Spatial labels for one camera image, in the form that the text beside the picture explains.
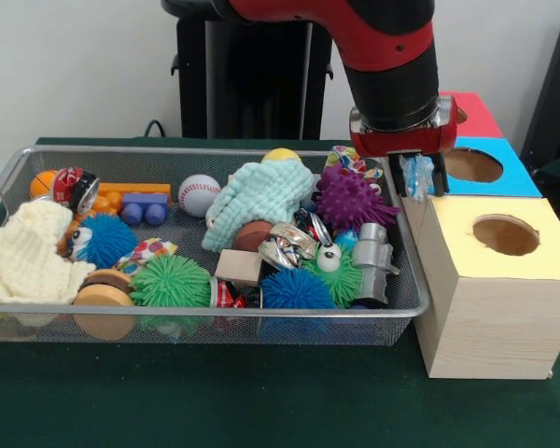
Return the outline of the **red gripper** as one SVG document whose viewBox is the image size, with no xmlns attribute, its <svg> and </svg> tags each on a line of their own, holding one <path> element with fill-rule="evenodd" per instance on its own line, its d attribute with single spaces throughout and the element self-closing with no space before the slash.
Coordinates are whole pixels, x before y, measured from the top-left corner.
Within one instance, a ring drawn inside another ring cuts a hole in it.
<svg viewBox="0 0 560 448">
<path fill-rule="evenodd" d="M 362 157 L 388 157 L 394 186 L 400 197 L 407 197 L 401 167 L 404 153 L 422 153 L 433 163 L 432 182 L 435 196 L 444 196 L 449 189 L 442 152 L 450 151 L 457 134 L 458 107 L 453 95 L 440 95 L 436 110 L 422 124 L 407 130 L 377 131 L 368 126 L 354 106 L 349 115 L 350 137 L 357 154 Z"/>
</svg>

